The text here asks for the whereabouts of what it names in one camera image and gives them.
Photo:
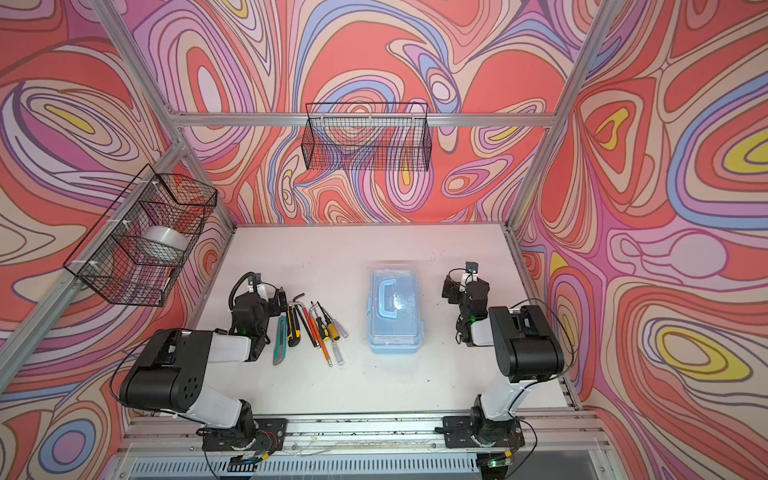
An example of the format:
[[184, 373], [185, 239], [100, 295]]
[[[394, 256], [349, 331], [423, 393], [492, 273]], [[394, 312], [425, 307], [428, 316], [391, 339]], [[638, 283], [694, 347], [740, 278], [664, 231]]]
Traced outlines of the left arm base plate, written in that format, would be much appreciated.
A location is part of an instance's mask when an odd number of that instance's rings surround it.
[[287, 426], [286, 418], [255, 418], [229, 429], [201, 427], [196, 434], [205, 452], [274, 453], [283, 448]]

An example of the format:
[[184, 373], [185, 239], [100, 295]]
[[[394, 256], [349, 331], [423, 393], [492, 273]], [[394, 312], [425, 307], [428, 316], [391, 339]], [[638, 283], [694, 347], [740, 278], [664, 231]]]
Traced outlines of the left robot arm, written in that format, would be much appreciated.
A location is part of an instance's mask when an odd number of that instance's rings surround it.
[[271, 343], [268, 325], [287, 300], [278, 289], [267, 299], [255, 289], [232, 293], [229, 330], [164, 329], [149, 339], [120, 385], [118, 399], [128, 408], [168, 413], [199, 425], [202, 450], [253, 452], [258, 461], [283, 447], [286, 426], [259, 421], [251, 404], [216, 390], [206, 380], [213, 364], [253, 363]]

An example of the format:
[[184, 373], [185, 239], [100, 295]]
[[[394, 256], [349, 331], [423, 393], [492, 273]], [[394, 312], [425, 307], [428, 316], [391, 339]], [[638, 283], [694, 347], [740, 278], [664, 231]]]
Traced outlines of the yellow black utility knife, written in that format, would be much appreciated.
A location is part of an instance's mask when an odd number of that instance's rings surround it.
[[288, 347], [289, 348], [296, 347], [301, 341], [301, 329], [300, 329], [299, 320], [296, 314], [296, 306], [293, 304], [290, 304], [288, 306], [287, 325], [288, 325], [288, 333], [287, 333]]

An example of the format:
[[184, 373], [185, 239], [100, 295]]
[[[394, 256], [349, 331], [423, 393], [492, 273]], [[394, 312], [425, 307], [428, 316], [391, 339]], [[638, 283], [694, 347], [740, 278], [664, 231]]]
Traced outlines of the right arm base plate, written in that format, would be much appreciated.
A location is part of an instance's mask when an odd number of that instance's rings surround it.
[[516, 419], [490, 421], [470, 416], [445, 416], [435, 428], [449, 449], [505, 448], [516, 451], [526, 444], [520, 422]]

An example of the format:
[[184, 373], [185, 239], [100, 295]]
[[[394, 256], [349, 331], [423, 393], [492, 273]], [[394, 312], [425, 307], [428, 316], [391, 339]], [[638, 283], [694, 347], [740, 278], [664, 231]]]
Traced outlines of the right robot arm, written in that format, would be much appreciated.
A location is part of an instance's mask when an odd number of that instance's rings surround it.
[[441, 296], [459, 307], [455, 340], [468, 347], [491, 347], [499, 374], [479, 394], [466, 416], [445, 416], [436, 432], [450, 449], [524, 445], [517, 410], [537, 385], [565, 372], [565, 355], [542, 309], [524, 302], [513, 307], [488, 304], [490, 284], [466, 270], [447, 275]]

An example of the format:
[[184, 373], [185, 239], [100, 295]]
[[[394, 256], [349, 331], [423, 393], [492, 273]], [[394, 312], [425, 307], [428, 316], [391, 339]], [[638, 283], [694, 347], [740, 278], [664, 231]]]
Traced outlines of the blue plastic tool box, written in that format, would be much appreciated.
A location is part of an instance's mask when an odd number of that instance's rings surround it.
[[420, 294], [417, 272], [406, 265], [373, 269], [367, 315], [368, 343], [374, 354], [410, 355], [419, 350], [424, 338]]

